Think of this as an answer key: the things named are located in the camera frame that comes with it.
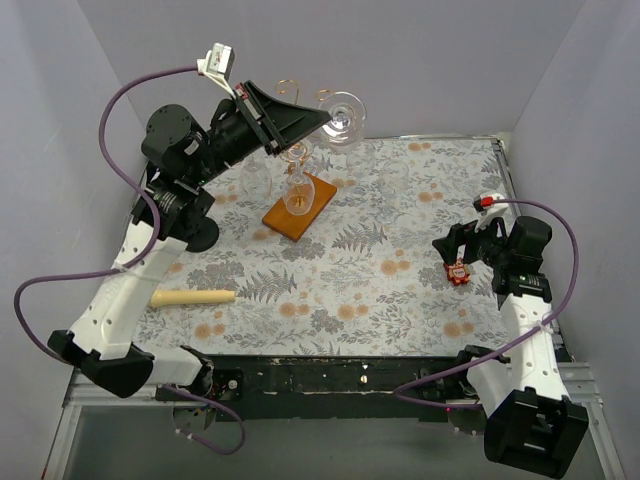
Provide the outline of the ribbed clear wine glass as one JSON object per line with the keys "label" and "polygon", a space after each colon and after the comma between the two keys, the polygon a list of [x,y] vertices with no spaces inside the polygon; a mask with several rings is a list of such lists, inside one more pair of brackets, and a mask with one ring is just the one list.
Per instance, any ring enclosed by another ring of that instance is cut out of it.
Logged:
{"label": "ribbed clear wine glass", "polygon": [[240,183],[244,194],[254,202],[267,201],[272,191],[272,176],[266,164],[250,157],[243,162]]}

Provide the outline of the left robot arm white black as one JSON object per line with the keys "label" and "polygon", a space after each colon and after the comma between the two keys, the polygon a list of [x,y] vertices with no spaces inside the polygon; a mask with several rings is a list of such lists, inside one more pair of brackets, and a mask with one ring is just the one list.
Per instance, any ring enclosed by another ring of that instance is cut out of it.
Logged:
{"label": "left robot arm white black", "polygon": [[185,345],[147,351],[133,341],[137,322],[178,257],[219,238],[205,185],[258,149],[280,154],[329,120],[325,110],[277,100],[250,81],[218,104],[209,128],[181,105],[157,109],[141,145],[155,173],[132,209],[114,272],[69,329],[50,335],[48,347],[120,398],[152,384],[178,386],[193,400],[209,395],[210,358]]}

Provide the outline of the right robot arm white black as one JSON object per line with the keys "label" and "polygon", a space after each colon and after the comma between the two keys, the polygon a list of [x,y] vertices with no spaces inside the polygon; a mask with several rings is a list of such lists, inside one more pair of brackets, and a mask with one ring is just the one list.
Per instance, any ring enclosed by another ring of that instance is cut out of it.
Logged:
{"label": "right robot arm white black", "polygon": [[433,241],[448,266],[481,261],[492,269],[492,289],[509,340],[520,344],[508,359],[468,362],[452,373],[454,389],[478,395],[487,417],[484,452],[488,460],[561,479],[586,433],[586,409],[575,404],[557,365],[551,289],[540,273],[551,227],[520,216],[507,230],[502,218],[452,226]]}

